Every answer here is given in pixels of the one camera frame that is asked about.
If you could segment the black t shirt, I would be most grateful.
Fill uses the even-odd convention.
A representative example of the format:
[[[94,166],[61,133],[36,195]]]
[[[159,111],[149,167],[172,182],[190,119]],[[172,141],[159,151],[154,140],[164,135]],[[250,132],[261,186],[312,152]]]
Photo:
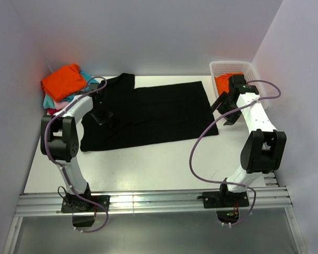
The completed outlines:
[[[90,117],[82,118],[82,152],[107,151],[198,138],[213,121],[201,81],[135,86],[135,75],[123,73],[108,79],[107,107],[118,121],[104,137]]]

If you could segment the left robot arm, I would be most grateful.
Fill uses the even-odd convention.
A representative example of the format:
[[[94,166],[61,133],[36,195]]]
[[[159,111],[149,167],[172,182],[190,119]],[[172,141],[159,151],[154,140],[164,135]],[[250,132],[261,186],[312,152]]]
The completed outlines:
[[[77,161],[80,142],[76,125],[84,116],[102,129],[104,137],[116,130],[118,121],[107,107],[107,92],[76,95],[58,113],[41,120],[41,152],[58,167],[71,195],[83,195],[89,189]]]

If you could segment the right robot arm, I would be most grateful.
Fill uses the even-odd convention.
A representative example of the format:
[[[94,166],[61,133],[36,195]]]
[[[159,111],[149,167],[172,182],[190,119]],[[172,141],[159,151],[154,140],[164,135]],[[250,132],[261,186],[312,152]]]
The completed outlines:
[[[226,119],[226,125],[233,125],[242,116],[249,132],[240,166],[226,178],[229,192],[244,192],[256,179],[280,167],[287,137],[269,120],[262,105],[267,99],[256,92],[223,92],[211,106]]]

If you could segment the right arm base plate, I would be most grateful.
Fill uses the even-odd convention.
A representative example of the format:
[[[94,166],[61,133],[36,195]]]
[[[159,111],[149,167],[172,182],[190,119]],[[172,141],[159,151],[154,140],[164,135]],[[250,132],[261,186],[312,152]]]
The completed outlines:
[[[235,208],[250,205],[246,192],[225,194],[221,191],[202,192],[197,199],[202,200],[204,208]]]

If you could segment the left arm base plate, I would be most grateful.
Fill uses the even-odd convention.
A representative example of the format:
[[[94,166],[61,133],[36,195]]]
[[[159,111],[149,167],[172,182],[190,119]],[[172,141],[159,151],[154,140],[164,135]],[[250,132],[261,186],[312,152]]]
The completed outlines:
[[[89,200],[109,209],[109,195],[93,195]],[[104,212],[105,210],[97,205],[83,201],[75,195],[67,195],[61,206],[62,213],[84,213],[84,212]]]

